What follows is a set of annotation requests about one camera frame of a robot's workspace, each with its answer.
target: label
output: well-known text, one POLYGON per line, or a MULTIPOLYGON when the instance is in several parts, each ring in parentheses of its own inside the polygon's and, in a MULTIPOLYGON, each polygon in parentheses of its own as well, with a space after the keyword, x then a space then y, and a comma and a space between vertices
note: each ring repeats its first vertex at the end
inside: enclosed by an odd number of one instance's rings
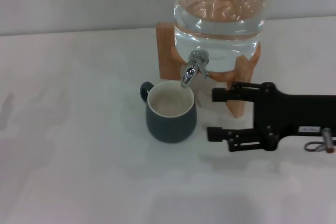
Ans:
POLYGON ((319 133, 321 131, 321 127, 314 127, 314 126, 300 126, 299 132, 304 133, 319 133))

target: mug handle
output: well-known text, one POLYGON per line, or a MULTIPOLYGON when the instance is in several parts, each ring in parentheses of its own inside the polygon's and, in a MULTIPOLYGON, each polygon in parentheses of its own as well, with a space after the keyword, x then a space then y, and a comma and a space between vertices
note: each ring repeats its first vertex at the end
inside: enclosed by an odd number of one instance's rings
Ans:
POLYGON ((154 87, 153 84, 151 84, 149 81, 144 82, 140 87, 140 96, 143 99, 144 102, 147 102, 147 97, 149 91, 154 87))

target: mug rim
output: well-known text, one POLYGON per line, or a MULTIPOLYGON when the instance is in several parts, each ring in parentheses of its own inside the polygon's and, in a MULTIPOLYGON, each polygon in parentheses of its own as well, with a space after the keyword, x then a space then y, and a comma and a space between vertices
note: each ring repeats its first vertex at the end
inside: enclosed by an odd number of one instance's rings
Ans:
POLYGON ((153 91, 155 88, 157 88, 157 87, 159 87, 159 86, 162 86, 162 85, 165 85, 165 84, 167 84, 167 83, 177 83, 177 84, 180 85, 180 87, 181 87, 181 82, 179 82, 179 81, 173 81, 173 80, 170 80, 170 81, 162 81, 162 82, 158 83, 158 84, 155 85, 155 86, 149 91, 149 93, 148 93, 147 104, 148 104, 149 108, 150 108, 151 111, 153 111, 155 114, 157 114, 157 115, 159 115, 159 116, 162 116, 163 118, 177 118, 177 117, 179 117, 179 116, 183 116, 183 115, 185 115, 187 112, 189 112, 189 111, 191 110, 191 108, 193 107, 193 105, 194 105, 194 103, 195 103, 195 95, 194 95, 194 92, 191 90, 190 87, 186 87, 186 88, 183 88, 183 89, 187 89, 187 90, 188 90, 189 94, 190 94, 191 97, 192 97, 192 103, 191 103, 190 107, 189 107, 185 112, 183 112, 182 114, 179 114, 179 115, 173 115, 173 116, 162 115, 162 114, 156 112, 156 111, 152 108, 152 106, 151 106, 151 104, 150 104, 150 96, 151 96, 152 91, 153 91))

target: metal spigot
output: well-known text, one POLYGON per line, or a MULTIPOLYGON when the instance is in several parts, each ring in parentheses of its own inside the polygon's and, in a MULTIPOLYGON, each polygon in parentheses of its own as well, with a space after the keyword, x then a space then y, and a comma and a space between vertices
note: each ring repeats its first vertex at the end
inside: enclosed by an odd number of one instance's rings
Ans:
POLYGON ((205 69, 205 66, 208 63, 209 63, 209 56, 206 51, 202 50, 192 51, 189 55, 189 62, 182 74, 181 86, 184 88, 188 87, 191 81, 197 75, 198 70, 200 70, 204 78, 209 77, 208 71, 205 69))

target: mug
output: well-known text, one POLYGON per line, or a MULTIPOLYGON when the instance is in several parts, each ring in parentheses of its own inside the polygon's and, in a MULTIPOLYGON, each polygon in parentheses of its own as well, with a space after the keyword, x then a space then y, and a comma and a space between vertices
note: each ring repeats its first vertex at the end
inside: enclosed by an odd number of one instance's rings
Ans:
POLYGON ((178 143, 189 137, 197 122, 193 91, 179 81, 157 85, 145 82, 140 95, 146 103, 146 123, 150 133, 165 143, 178 143))

